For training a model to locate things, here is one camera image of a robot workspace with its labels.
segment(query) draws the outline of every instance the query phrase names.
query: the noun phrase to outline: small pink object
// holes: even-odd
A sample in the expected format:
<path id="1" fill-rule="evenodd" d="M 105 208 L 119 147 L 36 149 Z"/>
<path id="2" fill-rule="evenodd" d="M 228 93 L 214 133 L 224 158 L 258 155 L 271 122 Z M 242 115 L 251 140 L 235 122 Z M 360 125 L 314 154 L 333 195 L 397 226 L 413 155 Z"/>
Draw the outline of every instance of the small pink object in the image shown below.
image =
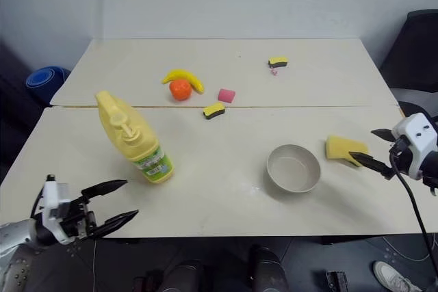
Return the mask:
<path id="1" fill-rule="evenodd" d="M 221 102 L 232 103 L 235 96 L 234 90 L 221 89 L 219 91 L 218 100 Z"/>

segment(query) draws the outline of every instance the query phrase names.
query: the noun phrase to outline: orange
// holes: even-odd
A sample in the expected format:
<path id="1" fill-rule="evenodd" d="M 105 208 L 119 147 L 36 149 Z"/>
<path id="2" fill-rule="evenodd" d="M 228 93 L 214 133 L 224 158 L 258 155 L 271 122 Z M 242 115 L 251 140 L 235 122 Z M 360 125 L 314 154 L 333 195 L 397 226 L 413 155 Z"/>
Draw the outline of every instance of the orange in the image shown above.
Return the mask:
<path id="1" fill-rule="evenodd" d="M 177 79 L 170 83 L 170 92 L 172 92 L 173 98 L 177 101 L 184 101 L 189 98 L 192 93 L 192 86 L 189 81 L 185 79 Z"/>

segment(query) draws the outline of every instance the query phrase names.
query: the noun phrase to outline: white sneaker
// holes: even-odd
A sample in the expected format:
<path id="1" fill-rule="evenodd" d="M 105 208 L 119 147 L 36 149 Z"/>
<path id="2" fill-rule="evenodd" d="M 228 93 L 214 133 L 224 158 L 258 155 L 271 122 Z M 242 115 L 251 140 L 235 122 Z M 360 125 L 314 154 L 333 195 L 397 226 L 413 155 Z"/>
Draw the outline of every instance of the white sneaker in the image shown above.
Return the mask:
<path id="1" fill-rule="evenodd" d="M 376 261 L 373 270 L 378 282 L 392 292 L 421 292 L 419 287 L 383 261 Z"/>

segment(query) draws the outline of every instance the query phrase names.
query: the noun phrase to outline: yellow sponge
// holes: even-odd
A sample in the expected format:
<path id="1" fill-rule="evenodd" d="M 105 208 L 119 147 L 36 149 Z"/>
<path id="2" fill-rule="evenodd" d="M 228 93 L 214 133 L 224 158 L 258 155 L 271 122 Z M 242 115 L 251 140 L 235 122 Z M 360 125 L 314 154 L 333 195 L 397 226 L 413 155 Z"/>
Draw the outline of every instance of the yellow sponge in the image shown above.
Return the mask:
<path id="1" fill-rule="evenodd" d="M 368 154 L 368 147 L 356 140 L 349 140 L 339 136 L 330 135 L 326 141 L 326 158 L 327 159 L 345 159 L 349 162 L 362 166 L 352 158 L 349 152 L 362 152 Z"/>

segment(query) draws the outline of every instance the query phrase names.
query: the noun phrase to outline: table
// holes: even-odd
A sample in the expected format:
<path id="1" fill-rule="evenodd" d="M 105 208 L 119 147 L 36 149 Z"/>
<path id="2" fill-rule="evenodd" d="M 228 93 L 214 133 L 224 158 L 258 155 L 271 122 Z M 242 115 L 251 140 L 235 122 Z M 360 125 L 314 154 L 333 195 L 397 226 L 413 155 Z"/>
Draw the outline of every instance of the table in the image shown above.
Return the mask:
<path id="1" fill-rule="evenodd" d="M 268 68 L 268 58 L 289 64 Z M 184 102 L 161 80 L 190 70 L 205 85 Z M 236 91 L 232 107 L 397 105 L 359 39 L 130 39 L 93 40 L 52 105 L 93 106 L 109 90 L 134 106 L 205 107 L 220 88 Z"/>
<path id="2" fill-rule="evenodd" d="M 403 186 L 393 178 L 327 161 L 324 141 L 337 134 L 365 142 L 387 162 L 389 143 L 370 133 L 400 119 L 394 106 L 228 108 L 212 120 L 201 109 L 138 109 L 159 132 L 175 175 L 147 183 L 110 143 L 97 109 L 45 109 L 0 187 L 0 221 L 22 220 L 48 173 L 70 194 L 114 178 L 129 183 L 90 203 L 99 223 L 134 209 L 140 213 L 111 237 L 249 235 L 379 235 L 418 233 Z M 322 178 L 311 192 L 284 194 L 266 176 L 271 150 L 308 148 Z M 419 181 L 409 184 L 428 231 L 438 230 L 438 202 Z"/>

